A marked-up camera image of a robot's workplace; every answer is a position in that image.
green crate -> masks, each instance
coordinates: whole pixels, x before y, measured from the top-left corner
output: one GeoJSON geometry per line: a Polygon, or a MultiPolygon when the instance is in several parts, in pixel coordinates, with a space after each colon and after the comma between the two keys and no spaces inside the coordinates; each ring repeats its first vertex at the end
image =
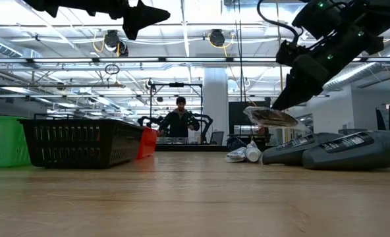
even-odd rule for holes
{"type": "Polygon", "coordinates": [[[24,130],[18,117],[0,117],[0,167],[30,165],[24,130]]]}

person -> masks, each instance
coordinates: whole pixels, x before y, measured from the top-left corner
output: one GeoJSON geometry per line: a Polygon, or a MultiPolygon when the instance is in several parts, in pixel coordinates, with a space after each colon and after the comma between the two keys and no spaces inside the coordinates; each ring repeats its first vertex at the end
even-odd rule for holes
{"type": "Polygon", "coordinates": [[[188,128],[195,131],[200,129],[200,123],[193,118],[191,112],[184,108],[186,99],[184,97],[178,97],[176,99],[176,105],[177,108],[167,114],[161,123],[158,130],[159,136],[162,136],[169,126],[169,137],[172,138],[187,138],[188,128]]]}

orange object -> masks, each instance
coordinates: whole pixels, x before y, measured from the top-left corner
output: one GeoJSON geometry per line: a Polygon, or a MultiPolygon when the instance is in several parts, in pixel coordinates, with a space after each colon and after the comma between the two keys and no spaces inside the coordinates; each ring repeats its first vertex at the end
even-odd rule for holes
{"type": "Polygon", "coordinates": [[[157,130],[145,128],[142,132],[140,148],[136,159],[143,159],[153,155],[157,144],[157,130]]]}

black plastic basket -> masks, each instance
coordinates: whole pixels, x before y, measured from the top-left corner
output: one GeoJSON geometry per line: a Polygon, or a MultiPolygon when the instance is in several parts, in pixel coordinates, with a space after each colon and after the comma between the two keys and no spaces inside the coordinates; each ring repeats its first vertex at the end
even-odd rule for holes
{"type": "Polygon", "coordinates": [[[19,121],[31,164],[55,169],[106,169],[135,159],[144,130],[108,119],[19,121]]]}

paper cup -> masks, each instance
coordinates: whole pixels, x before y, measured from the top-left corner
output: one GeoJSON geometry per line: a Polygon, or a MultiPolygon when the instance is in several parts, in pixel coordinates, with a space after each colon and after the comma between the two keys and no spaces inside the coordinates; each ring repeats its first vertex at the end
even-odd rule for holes
{"type": "Polygon", "coordinates": [[[261,157],[261,151],[258,148],[248,148],[246,149],[246,158],[250,162],[258,162],[261,157]]]}

